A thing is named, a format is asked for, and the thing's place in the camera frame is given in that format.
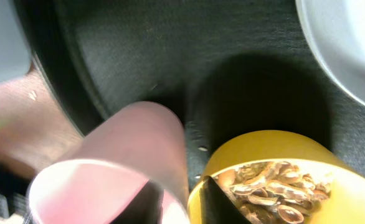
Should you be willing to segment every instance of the snack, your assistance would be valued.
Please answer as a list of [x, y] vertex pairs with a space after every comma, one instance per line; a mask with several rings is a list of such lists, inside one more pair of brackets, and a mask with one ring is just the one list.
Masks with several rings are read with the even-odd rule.
[[330, 195], [331, 174], [309, 170], [298, 162], [257, 162], [227, 170], [216, 179], [253, 224], [296, 224], [304, 223]]

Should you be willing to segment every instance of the yellow cup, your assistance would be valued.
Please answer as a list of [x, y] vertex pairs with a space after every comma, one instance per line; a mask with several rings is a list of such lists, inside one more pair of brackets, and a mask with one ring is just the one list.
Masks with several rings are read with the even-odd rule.
[[[314, 140], [286, 131], [256, 131], [243, 134], [223, 144], [212, 155], [202, 178], [253, 162], [297, 160], [310, 169], [332, 172], [331, 197], [321, 204], [305, 223], [365, 223], [365, 179]], [[203, 181], [188, 199], [192, 224], [202, 223], [201, 199]]]

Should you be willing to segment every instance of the wooden floor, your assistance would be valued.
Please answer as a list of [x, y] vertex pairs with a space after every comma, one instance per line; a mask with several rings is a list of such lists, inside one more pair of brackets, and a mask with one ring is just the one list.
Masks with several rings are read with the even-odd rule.
[[81, 139], [37, 70], [0, 84], [0, 164], [32, 178]]

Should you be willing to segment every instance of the pink cup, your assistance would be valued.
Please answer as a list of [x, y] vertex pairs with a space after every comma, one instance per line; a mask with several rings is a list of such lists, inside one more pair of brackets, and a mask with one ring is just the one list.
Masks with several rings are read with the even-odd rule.
[[109, 223], [149, 180], [164, 190], [161, 223], [189, 223], [183, 127], [167, 108], [139, 102], [40, 172], [29, 207], [38, 224]]

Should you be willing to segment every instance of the plastic cup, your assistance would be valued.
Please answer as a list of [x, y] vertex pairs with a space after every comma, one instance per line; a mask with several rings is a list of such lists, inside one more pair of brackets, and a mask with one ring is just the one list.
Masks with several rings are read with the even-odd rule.
[[29, 208], [38, 224], [109, 223], [149, 180], [164, 192], [161, 223], [189, 223], [183, 127], [167, 108], [139, 102], [40, 172]]
[[[332, 172], [331, 197], [321, 204], [305, 223], [365, 223], [365, 179], [314, 140], [286, 131], [256, 131], [243, 134], [223, 144], [212, 155], [202, 176], [212, 176], [244, 164], [265, 161], [300, 161], [316, 173]], [[188, 199], [192, 224], [202, 222], [203, 181]]]

